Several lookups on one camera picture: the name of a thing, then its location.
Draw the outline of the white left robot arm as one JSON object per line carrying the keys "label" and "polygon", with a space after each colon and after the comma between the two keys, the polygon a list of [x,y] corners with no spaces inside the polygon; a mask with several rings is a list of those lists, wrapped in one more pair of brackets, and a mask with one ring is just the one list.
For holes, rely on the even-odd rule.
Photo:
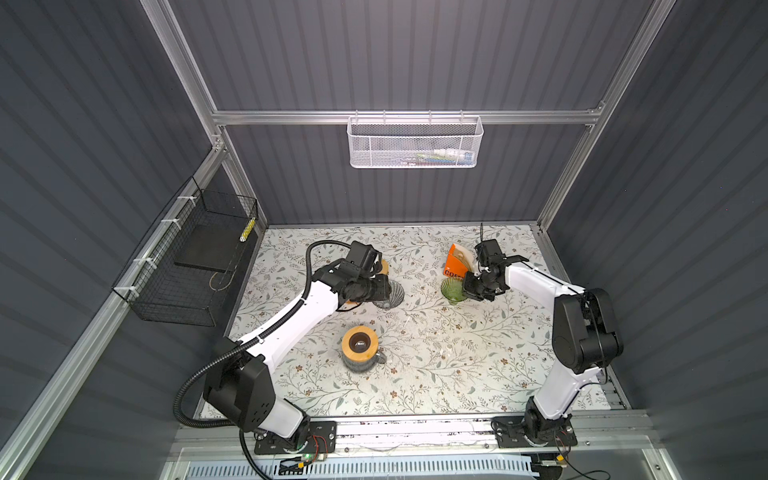
{"label": "white left robot arm", "polygon": [[309,415],[277,397],[272,376],[289,351],[345,303],[382,301],[391,294],[382,254],[370,244],[320,240],[305,252],[299,296],[253,332],[216,346],[204,373],[204,400],[244,433],[265,431],[291,444],[309,436]]}

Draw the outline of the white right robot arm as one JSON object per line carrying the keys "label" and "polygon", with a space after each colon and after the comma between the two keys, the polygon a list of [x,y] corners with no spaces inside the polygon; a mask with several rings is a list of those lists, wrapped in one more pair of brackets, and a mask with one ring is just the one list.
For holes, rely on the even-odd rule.
{"label": "white right robot arm", "polygon": [[508,256],[495,239],[480,241],[474,250],[479,270],[465,275],[465,296],[493,301],[514,289],[550,314],[556,360],[543,386],[529,398],[522,423],[525,436],[541,444],[565,429],[580,391],[595,384],[598,373],[623,352],[611,297],[603,289],[544,273],[523,256]]}

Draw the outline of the grey glass carafe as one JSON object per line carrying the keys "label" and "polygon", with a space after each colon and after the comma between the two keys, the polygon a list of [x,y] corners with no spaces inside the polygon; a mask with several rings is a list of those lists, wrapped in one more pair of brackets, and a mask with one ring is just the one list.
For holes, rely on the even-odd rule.
{"label": "grey glass carafe", "polygon": [[361,339],[345,344],[342,349],[342,361],[353,372],[366,372],[376,365],[385,364],[387,357],[376,346]]}

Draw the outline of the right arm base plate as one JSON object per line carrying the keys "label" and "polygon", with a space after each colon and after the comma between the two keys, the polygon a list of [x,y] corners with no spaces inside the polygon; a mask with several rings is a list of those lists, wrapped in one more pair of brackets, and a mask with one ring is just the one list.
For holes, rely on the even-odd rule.
{"label": "right arm base plate", "polygon": [[575,447],[578,439],[571,416],[551,420],[525,416],[497,416],[490,422],[500,448]]}

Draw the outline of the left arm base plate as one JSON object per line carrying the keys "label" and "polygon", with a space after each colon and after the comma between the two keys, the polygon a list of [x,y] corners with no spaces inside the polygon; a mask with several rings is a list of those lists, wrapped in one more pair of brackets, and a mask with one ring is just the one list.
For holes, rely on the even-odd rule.
{"label": "left arm base plate", "polygon": [[256,455],[278,454],[329,454],[336,448],[338,424],[334,421],[310,420],[299,426],[289,438],[272,432],[257,431],[254,434]]}

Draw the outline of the green glass dripper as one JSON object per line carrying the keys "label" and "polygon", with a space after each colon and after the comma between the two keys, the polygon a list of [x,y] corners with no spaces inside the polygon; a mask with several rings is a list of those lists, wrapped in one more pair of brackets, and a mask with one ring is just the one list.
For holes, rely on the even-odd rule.
{"label": "green glass dripper", "polygon": [[440,292],[450,305],[457,305],[469,299],[464,289],[463,278],[444,278],[440,286]]}

